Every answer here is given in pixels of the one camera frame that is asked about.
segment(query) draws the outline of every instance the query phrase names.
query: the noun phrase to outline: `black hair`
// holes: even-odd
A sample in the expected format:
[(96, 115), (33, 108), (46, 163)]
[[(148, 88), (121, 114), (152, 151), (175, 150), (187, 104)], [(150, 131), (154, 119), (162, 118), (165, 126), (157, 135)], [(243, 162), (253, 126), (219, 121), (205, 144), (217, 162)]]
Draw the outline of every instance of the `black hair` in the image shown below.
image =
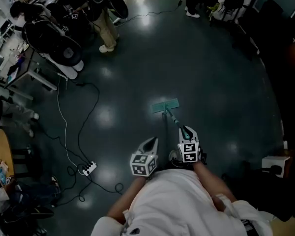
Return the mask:
[(21, 13), (24, 13), (24, 19), (26, 22), (31, 22), (36, 19), (44, 9), (35, 4), (28, 4), (20, 1), (16, 1), (10, 8), (10, 14), (13, 18), (19, 17)]

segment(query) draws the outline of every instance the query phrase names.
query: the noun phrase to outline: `beige trousers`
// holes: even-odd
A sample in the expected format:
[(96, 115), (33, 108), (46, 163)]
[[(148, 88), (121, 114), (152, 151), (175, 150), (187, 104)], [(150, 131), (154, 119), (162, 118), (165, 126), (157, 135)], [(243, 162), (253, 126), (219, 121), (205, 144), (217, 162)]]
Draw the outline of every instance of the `beige trousers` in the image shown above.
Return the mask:
[(117, 30), (108, 15), (107, 9), (103, 9), (99, 18), (93, 22), (94, 29), (99, 33), (107, 48), (114, 48), (118, 38)]

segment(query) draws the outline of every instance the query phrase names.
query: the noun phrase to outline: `white t-shirt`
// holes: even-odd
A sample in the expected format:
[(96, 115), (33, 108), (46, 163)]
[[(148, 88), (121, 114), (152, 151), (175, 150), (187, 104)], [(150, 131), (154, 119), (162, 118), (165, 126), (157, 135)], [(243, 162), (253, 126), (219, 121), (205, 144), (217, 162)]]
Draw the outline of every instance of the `white t-shirt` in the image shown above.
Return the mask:
[(129, 212), (124, 212), (125, 225), (102, 217), (91, 236), (244, 236), (247, 233), (241, 220), (245, 219), (259, 235), (272, 235), (269, 223), (246, 201), (228, 201), (224, 196), (227, 208), (217, 211), (193, 171), (157, 172), (138, 193)]

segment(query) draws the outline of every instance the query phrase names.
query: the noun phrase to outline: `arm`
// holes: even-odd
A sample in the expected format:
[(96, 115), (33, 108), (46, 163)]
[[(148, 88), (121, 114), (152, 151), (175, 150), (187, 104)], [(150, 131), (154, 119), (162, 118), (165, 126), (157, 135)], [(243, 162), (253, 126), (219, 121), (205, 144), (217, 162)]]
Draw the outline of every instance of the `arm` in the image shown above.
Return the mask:
[(127, 191), (110, 208), (107, 217), (111, 217), (119, 223), (124, 224), (125, 218), (122, 212), (130, 208), (132, 201), (145, 185), (145, 183), (145, 177), (135, 178)]
[(195, 170), (202, 186), (207, 190), (210, 196), (212, 196), (214, 205), (218, 210), (223, 211), (225, 207), (223, 202), (215, 197), (215, 195), (224, 194), (231, 202), (237, 200), (225, 182), (209, 171), (202, 162), (194, 163), (193, 169)]
[(80, 7), (76, 8), (74, 11), (72, 11), (72, 13), (77, 13), (77, 12), (79, 12), (80, 10), (85, 9), (85, 8), (88, 7), (88, 6), (89, 6), (89, 3), (88, 3), (88, 2), (85, 2), (85, 3), (83, 3)]

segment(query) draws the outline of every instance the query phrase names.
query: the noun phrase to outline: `gray pants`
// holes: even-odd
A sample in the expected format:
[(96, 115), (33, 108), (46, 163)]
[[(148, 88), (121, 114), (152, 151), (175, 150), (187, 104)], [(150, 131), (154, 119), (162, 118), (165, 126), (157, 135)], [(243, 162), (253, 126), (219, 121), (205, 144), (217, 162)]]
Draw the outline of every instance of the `gray pants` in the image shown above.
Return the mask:
[(2, 101), (2, 117), (0, 126), (3, 127), (21, 127), (26, 132), (30, 131), (29, 120), (34, 117), (35, 112), (17, 104), (10, 104)]

